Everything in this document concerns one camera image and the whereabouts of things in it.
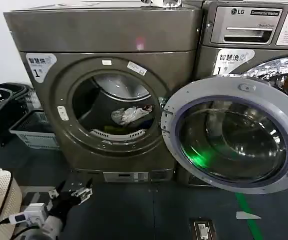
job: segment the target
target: black basket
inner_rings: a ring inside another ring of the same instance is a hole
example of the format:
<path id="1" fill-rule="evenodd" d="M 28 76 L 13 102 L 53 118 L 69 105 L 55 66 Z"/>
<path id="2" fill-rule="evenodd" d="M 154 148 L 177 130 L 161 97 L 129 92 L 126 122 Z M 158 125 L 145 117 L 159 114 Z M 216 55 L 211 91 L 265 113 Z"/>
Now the black basket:
<path id="1" fill-rule="evenodd" d="M 9 128 L 27 112 L 24 96 L 29 89 L 23 84 L 0 84 L 0 145 L 4 146 L 12 137 Z"/>

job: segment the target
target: dryer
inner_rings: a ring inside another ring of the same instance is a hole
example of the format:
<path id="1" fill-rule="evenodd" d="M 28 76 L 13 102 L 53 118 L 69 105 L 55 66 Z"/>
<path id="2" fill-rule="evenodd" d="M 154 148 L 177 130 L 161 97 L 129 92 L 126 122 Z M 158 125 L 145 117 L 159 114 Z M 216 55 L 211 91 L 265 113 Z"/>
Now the dryer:
<path id="1" fill-rule="evenodd" d="M 140 1 L 80 2 L 5 13 L 73 170 L 106 182 L 172 178 L 175 160 L 160 117 L 192 75 L 201 4 L 163 9 Z M 130 108 L 152 111 L 117 124 Z"/>
<path id="2" fill-rule="evenodd" d="M 203 10 L 197 81 L 162 117 L 167 145 L 188 171 L 179 180 L 194 185 L 192 174 L 246 194 L 286 189 L 288 3 L 206 1 Z"/>

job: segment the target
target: door glass window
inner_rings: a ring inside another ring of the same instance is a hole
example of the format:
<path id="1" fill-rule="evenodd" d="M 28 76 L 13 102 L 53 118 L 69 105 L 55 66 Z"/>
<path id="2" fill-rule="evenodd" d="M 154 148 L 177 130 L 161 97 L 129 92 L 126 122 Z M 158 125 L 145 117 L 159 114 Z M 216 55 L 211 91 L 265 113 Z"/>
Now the door glass window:
<path id="1" fill-rule="evenodd" d="M 286 159 L 285 141 L 254 107 L 215 100 L 189 108 L 176 126 L 181 150 L 203 172 L 229 182 L 256 182 Z"/>
<path id="2" fill-rule="evenodd" d="M 76 89 L 73 109 L 89 133 L 112 141 L 145 134 L 154 121 L 154 101 L 137 79 L 123 74 L 98 74 Z"/>
<path id="3" fill-rule="evenodd" d="M 288 94 L 288 57 L 283 57 L 264 62 L 244 73 L 268 81 L 273 87 L 277 87 Z"/>

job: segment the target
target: open washer door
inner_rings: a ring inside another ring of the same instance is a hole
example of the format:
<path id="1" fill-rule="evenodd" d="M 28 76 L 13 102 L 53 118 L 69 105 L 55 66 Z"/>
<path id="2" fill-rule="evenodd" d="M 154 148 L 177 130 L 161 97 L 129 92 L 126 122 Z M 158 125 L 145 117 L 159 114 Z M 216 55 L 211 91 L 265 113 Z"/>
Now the open washer door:
<path id="1" fill-rule="evenodd" d="M 288 94 L 268 81 L 192 82 L 166 103 L 161 128 L 175 159 L 211 185 L 245 194 L 288 188 Z"/>

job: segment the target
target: white wall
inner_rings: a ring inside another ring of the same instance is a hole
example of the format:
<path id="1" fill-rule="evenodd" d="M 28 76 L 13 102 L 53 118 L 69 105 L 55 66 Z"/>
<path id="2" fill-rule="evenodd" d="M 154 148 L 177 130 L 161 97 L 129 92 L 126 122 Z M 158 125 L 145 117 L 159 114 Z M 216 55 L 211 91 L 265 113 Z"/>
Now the white wall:
<path id="1" fill-rule="evenodd" d="M 9 33 L 3 12 L 69 2 L 76 2 L 76 0 L 0 0 L 0 83 L 30 83 L 17 48 Z"/>

